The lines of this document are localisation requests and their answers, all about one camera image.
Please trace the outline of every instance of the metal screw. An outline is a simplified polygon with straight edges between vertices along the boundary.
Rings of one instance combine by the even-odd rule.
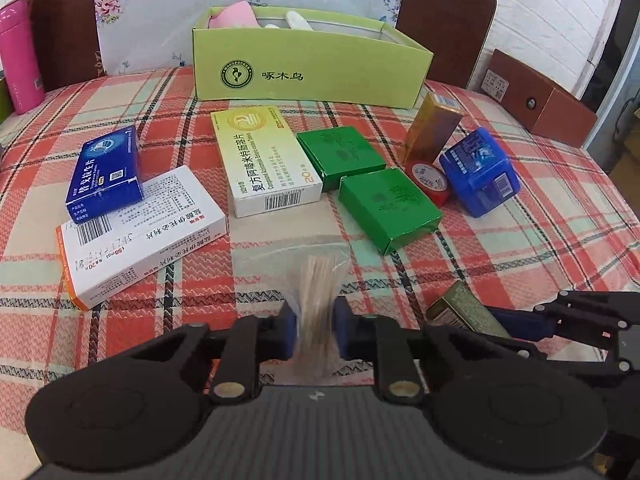
[[[235,399],[244,394],[244,386],[240,383],[220,383],[216,384],[213,392],[223,399]]]
[[[396,397],[415,397],[420,393],[420,384],[413,381],[396,381],[389,385],[389,391]]]

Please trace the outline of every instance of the plaid tablecloth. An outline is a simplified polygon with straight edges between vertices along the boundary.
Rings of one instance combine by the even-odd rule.
[[[316,204],[244,219],[231,213],[229,236],[87,313],[68,300],[54,236],[68,219],[64,197],[82,143],[135,123],[144,179],[187,164],[228,213],[209,113],[261,103],[198,102],[191,69],[181,68],[74,85],[52,92],[26,116],[10,118],[0,128],[6,148],[0,166],[0,429],[23,433],[31,396],[62,374],[182,323],[226,328],[237,316],[276,310],[277,291],[251,287],[242,262],[288,239],[333,235],[346,241],[353,268],[343,292],[352,308],[393,316],[406,327],[417,327],[425,307],[456,279],[485,304],[508,308],[531,308],[566,288],[640,290],[640,224],[586,152],[530,136],[486,96],[427,86],[466,110],[452,142],[478,126],[495,135],[520,175],[515,198],[480,219],[452,200],[435,234],[388,257],[378,254],[334,193]],[[392,166],[416,113],[270,104],[295,132],[355,126]],[[556,358],[601,358],[559,338],[540,346]],[[272,371],[265,367],[263,380]],[[370,377],[358,366],[345,371]]]

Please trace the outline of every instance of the barcode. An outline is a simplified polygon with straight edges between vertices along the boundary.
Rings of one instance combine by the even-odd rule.
[[[284,193],[278,193],[276,195],[269,195],[264,199],[264,210],[271,211],[272,209],[279,209],[281,207],[297,205],[300,203],[301,195],[302,190],[300,189],[294,191],[286,191]]]
[[[466,328],[466,324],[462,321],[458,315],[453,312],[450,308],[444,309],[441,313],[439,313],[434,319],[433,324],[438,325],[449,325],[454,326],[456,328]]]
[[[111,231],[111,223],[107,215],[102,215],[77,225],[76,231],[78,232],[80,245],[85,245],[91,240],[95,240],[98,236]]]
[[[118,178],[122,178],[122,175],[124,174],[123,170],[120,171],[114,171],[113,173],[111,173],[109,175],[109,182],[111,182],[112,180],[116,180]]]
[[[449,97],[445,97],[444,95],[434,94],[433,98],[436,99],[441,105],[450,106],[451,108],[455,108],[456,110],[460,109],[458,103]]]
[[[498,189],[498,193],[502,196],[502,198],[509,196],[513,193],[513,187],[511,187],[511,182],[509,182],[509,177],[506,173],[501,174],[498,178],[494,180],[495,187]]]

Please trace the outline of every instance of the bundle of toothpicks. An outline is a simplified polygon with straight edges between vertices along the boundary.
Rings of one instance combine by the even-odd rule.
[[[300,383],[329,377],[340,363],[332,333],[334,300],[346,274],[333,256],[309,256],[300,272],[300,318],[292,371]]]

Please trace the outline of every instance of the blue medicine box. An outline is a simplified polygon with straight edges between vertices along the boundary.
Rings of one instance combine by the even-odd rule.
[[[485,128],[468,134],[440,155],[439,161],[453,191],[475,218],[520,190],[509,158]]]
[[[74,222],[86,222],[142,199],[135,126],[82,145],[65,201]]]

